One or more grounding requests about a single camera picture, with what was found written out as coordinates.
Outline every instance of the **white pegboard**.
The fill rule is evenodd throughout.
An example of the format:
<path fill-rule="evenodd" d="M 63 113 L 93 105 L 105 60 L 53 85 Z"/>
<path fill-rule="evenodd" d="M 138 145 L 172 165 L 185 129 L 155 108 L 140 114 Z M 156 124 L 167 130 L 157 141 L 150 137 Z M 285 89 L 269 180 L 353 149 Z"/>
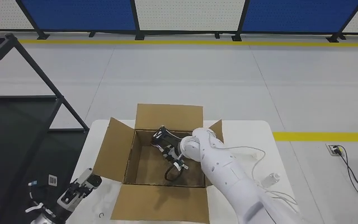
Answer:
<path fill-rule="evenodd" d="M 358 32 L 358 13 L 356 13 L 343 32 Z"/>
<path fill-rule="evenodd" d="M 236 31 L 244 0 L 135 0 L 141 30 Z"/>
<path fill-rule="evenodd" d="M 33 29 L 15 0 L 0 0 L 0 29 Z"/>

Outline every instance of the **box flap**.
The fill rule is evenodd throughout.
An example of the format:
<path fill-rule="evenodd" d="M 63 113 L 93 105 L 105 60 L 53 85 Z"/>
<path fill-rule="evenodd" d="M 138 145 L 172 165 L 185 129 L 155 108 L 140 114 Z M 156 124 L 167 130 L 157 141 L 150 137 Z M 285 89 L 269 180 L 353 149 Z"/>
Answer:
<path fill-rule="evenodd" d="M 135 129 L 194 130 L 203 125 L 202 106 L 138 104 Z"/>
<path fill-rule="evenodd" d="M 116 181 L 123 181 L 134 129 L 111 118 L 98 153 L 93 172 Z"/>
<path fill-rule="evenodd" d="M 205 188 L 124 184 L 111 219 L 209 223 L 208 196 Z"/>
<path fill-rule="evenodd" d="M 223 121 L 219 120 L 218 122 L 216 122 L 215 124 L 213 124 L 210 127 L 211 130 L 213 130 L 216 134 L 217 139 L 219 139 L 220 141 L 224 142 L 224 137 L 223 137 Z"/>

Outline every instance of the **sticker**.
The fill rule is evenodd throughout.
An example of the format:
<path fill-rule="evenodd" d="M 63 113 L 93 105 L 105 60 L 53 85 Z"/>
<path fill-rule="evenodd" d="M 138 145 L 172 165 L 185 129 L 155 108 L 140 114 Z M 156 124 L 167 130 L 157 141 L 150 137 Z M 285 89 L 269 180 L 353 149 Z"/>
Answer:
<path fill-rule="evenodd" d="M 49 185 L 57 186 L 57 176 L 49 174 Z"/>

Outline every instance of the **white cable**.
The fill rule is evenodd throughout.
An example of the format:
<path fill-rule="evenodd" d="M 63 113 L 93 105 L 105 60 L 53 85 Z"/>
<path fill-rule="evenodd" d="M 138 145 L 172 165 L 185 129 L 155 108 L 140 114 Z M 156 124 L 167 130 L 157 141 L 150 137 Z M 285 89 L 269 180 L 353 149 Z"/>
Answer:
<path fill-rule="evenodd" d="M 218 149 L 218 150 L 232 150 L 232 149 L 234 149 L 234 148 L 251 148 L 251 149 L 253 149 L 253 150 L 258 150 L 258 151 L 263 152 L 263 156 L 254 164 L 254 166 L 252 167 L 252 170 L 251 170 L 251 177 L 252 177 L 252 179 L 253 179 L 254 181 L 256 181 L 256 179 L 255 179 L 255 177 L 254 177 L 254 175 L 253 175 L 253 172 L 254 172 L 255 167 L 257 166 L 257 164 L 258 164 L 259 162 L 261 162 L 261 161 L 263 160 L 263 158 L 265 158 L 266 152 L 265 152 L 264 150 L 261 150 L 261 149 L 259 149 L 259 148 L 255 148 L 255 147 L 251 147 L 251 146 L 235 146 L 235 147 L 227 147 L 227 148 L 219 148 L 219 147 L 216 147 L 215 144 L 211 144 L 211 134 L 212 134 L 212 133 L 211 133 L 210 131 L 208 131 L 208 132 L 209 132 L 209 144 L 210 144 L 211 146 L 213 146 L 213 148 L 216 148 L 216 149 Z"/>
<path fill-rule="evenodd" d="M 284 194 L 284 195 L 290 197 L 290 198 L 295 202 L 295 203 L 293 203 L 293 204 L 295 204 L 295 205 L 298 204 L 297 201 L 296 201 L 292 196 L 290 196 L 289 194 L 286 194 L 286 193 L 283 193 L 283 192 L 277 192 L 277 191 L 275 191 L 275 190 L 270 190 L 270 191 L 268 191 L 268 192 L 270 192 L 270 193 L 274 192 L 274 193 Z"/>
<path fill-rule="evenodd" d="M 231 149 L 235 149 L 235 148 L 251 148 L 251 149 L 254 149 L 254 150 L 258 150 L 258 151 L 260 151 L 260 152 L 263 152 L 263 156 L 262 156 L 262 157 L 254 164 L 254 166 L 252 167 L 252 170 L 251 170 L 252 180 L 253 180 L 254 182 L 256 182 L 257 186 L 259 186 L 260 188 L 264 189 L 266 192 L 269 192 L 269 193 L 271 193 L 271 194 L 273 194 L 273 195 L 276 196 L 276 197 L 272 197 L 272 198 L 276 198 L 276 199 L 281 199 L 281 200 L 283 200 L 285 203 L 287 203 L 287 204 L 292 208 L 292 210 L 293 210 L 294 212 L 298 213 L 298 211 L 290 204 L 290 203 L 292 203 L 292 204 L 294 204 L 294 205 L 296 205 L 296 206 L 298 205 L 298 204 L 297 204 L 297 201 L 296 201 L 292 196 L 290 196 L 290 195 L 288 195 L 288 194 L 286 194 L 286 193 L 283 193 L 283 192 L 277 192 L 277 191 L 267 190 L 267 189 L 265 189 L 264 187 L 260 186 L 260 183 L 255 179 L 255 177 L 254 177 L 254 170 L 255 170 L 257 164 L 258 164 L 259 162 L 261 162 L 261 161 L 263 160 L 263 158 L 265 158 L 265 156 L 266 156 L 266 152 L 265 152 L 264 150 L 259 149 L 259 148 L 256 148 L 256 147 L 251 147 L 251 146 L 235 146 L 235 147 L 219 148 L 219 147 L 216 147 L 215 144 L 212 144 L 212 143 L 211 143 L 211 134 L 212 134 L 212 133 L 211 133 L 210 131 L 208 131 L 208 132 L 209 132 L 209 144 L 210 144 L 213 148 L 216 148 L 216 149 L 218 149 L 218 150 L 231 150 Z M 287 195 L 287 196 L 290 197 L 293 201 L 290 201 L 290 200 L 288 200 L 287 198 L 278 195 L 277 193 Z"/>

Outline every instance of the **blue panel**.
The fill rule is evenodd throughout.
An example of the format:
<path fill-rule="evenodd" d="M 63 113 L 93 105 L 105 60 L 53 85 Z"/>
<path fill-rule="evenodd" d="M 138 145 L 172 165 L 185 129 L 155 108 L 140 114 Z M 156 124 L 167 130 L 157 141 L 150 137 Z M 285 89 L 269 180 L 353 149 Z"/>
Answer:
<path fill-rule="evenodd" d="M 40 29 L 135 30 L 129 0 L 22 0 Z"/>
<path fill-rule="evenodd" d="M 250 0 L 243 31 L 337 32 L 358 0 Z"/>

